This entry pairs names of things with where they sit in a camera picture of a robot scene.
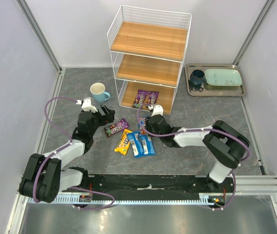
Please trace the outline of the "dark blue candy bag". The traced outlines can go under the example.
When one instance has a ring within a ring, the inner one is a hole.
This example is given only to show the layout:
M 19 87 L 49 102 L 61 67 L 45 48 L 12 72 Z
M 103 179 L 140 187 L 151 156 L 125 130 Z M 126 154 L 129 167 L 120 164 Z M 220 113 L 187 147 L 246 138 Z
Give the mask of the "dark blue candy bag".
M 150 117 L 139 117 L 138 133 L 140 136 L 149 136 L 149 134 L 146 133 L 146 131 L 144 130 L 144 129 L 146 129 L 146 123 L 149 118 Z

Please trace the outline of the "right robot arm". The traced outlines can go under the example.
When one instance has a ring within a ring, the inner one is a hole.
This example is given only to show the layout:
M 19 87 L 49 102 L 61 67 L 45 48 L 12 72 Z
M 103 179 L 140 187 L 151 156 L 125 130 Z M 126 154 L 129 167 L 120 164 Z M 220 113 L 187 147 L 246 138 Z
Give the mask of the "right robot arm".
M 206 147 L 216 158 L 208 179 L 217 184 L 250 156 L 250 141 L 222 120 L 201 129 L 172 127 L 158 114 L 146 122 L 146 131 L 170 148 Z

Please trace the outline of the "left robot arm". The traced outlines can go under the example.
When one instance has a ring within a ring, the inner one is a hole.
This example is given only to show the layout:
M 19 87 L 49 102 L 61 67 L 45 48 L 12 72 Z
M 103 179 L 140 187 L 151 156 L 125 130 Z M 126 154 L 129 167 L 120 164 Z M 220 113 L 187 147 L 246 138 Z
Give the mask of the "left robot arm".
M 106 105 L 100 107 L 104 114 L 98 110 L 81 111 L 77 127 L 63 146 L 44 155 L 34 153 L 29 157 L 19 186 L 20 195 L 35 202 L 51 203 L 60 191 L 81 184 L 84 173 L 81 168 L 65 172 L 62 168 L 90 150 L 99 127 L 114 122 L 116 111 Z

